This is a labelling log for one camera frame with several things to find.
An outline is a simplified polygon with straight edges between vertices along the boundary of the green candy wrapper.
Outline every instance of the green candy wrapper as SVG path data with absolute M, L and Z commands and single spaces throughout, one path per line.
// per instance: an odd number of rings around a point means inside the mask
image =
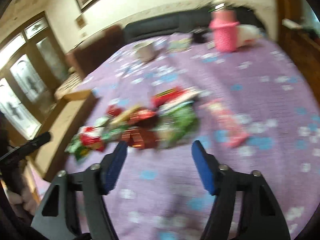
M 101 136 L 101 139 L 107 142 L 118 141 L 121 139 L 121 135 L 123 134 L 123 132 L 126 131 L 128 128 L 129 126 L 126 124 L 120 125 L 118 128 L 112 129 L 107 133 L 104 133 Z
M 94 122 L 94 127 L 105 127 L 107 126 L 107 124 L 110 122 L 110 120 L 112 119 L 111 115 L 108 116 L 102 116 L 99 117 L 95 122 Z
M 74 155 L 77 161 L 80 161 L 81 159 L 86 157 L 89 151 L 90 149 L 82 145 L 78 134 L 73 136 L 66 148 L 66 152 Z
M 156 128 L 161 148 L 188 143 L 197 130 L 198 119 L 192 103 L 182 103 L 161 116 L 161 124 Z

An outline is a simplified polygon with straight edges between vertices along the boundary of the black headboard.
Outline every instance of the black headboard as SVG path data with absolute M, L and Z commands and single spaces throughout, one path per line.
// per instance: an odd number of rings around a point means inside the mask
M 155 36 L 170 35 L 175 32 L 188 33 L 197 27 L 208 28 L 211 21 L 210 7 L 168 13 L 145 20 L 129 23 L 124 28 L 126 43 Z M 247 7 L 231 7 L 241 24 L 255 25 L 265 30 L 254 11 Z

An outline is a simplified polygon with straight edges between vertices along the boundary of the candy wrapper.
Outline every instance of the candy wrapper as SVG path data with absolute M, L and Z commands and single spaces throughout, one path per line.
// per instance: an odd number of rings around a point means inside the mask
M 114 128 L 108 132 L 104 132 L 101 136 L 103 141 L 112 142 L 112 141 L 120 141 L 122 134 L 129 128 L 126 122 L 123 122 L 119 125 L 118 128 Z
M 233 113 L 223 106 L 220 99 L 212 100 L 204 106 L 216 117 L 221 128 L 228 131 L 229 141 L 225 143 L 228 147 L 237 147 L 248 138 L 249 134 L 236 122 Z
M 177 98 L 175 98 L 174 100 L 171 100 L 167 103 L 165 103 L 164 105 L 162 105 L 159 108 L 159 113 L 160 114 L 165 114 L 166 111 L 169 111 L 171 109 L 173 109 L 174 107 L 193 100 L 194 98 L 196 98 L 198 95 L 200 94 L 200 90 L 194 88 L 194 87 L 190 87 L 187 89 L 182 90 L 182 94 L 180 96 L 178 96 Z
M 89 148 L 82 145 L 78 134 L 73 136 L 66 148 L 66 152 L 74 155 L 77 161 L 80 161 L 86 157 L 89 154 L 89 151 Z
M 128 125 L 139 126 L 144 128 L 152 128 L 156 124 L 156 112 L 151 111 L 147 108 L 141 107 L 134 113 L 130 114 L 130 120 Z
M 82 145 L 89 149 L 103 152 L 105 143 L 101 138 L 103 127 L 83 126 L 79 130 L 79 138 Z
M 119 114 L 110 122 L 108 128 L 110 130 L 118 128 L 123 122 L 128 121 L 130 119 L 130 114 L 133 114 L 140 107 L 141 107 L 140 105 L 135 105 L 129 108 L 128 110 L 123 111 L 121 114 Z
M 169 41 L 169 45 L 167 48 L 168 53 L 184 51 L 190 47 L 191 44 L 190 38 L 184 38 L 178 41 Z
M 198 119 L 192 108 L 193 101 L 184 102 L 161 116 L 156 128 L 160 148 L 188 143 L 198 128 Z
M 106 114 L 111 116 L 118 116 L 123 112 L 122 108 L 117 107 L 116 105 L 111 105 L 108 107 Z
M 156 148 L 157 137 L 153 131 L 145 128 L 136 127 L 125 131 L 121 137 L 122 141 L 125 141 L 128 146 L 139 149 Z
M 108 123 L 111 121 L 112 116 L 107 115 L 107 116 L 102 116 L 99 117 L 95 122 L 94 122 L 94 127 L 105 127 L 108 125 Z
M 180 87 L 175 87 L 162 93 L 156 94 L 151 98 L 151 101 L 153 106 L 157 108 L 170 100 L 174 100 L 182 94 L 182 89 Z

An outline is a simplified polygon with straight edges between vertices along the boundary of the blue gripper pad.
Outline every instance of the blue gripper pad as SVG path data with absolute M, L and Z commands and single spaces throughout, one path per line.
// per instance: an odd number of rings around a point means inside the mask
M 204 189 L 206 189 L 210 195 L 214 195 L 214 174 L 212 173 L 207 160 L 204 155 L 207 154 L 200 141 L 194 141 L 191 147 L 192 158 L 197 167 Z
M 127 144 L 119 142 L 111 154 L 107 154 L 101 162 L 101 182 L 104 194 L 107 195 L 115 188 L 122 166 L 127 157 Z

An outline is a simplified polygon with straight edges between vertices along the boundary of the white mug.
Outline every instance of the white mug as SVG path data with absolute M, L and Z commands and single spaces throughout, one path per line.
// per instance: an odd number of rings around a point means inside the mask
M 156 51 L 153 42 L 143 41 L 133 46 L 136 50 L 136 57 L 142 62 L 149 62 L 156 57 Z

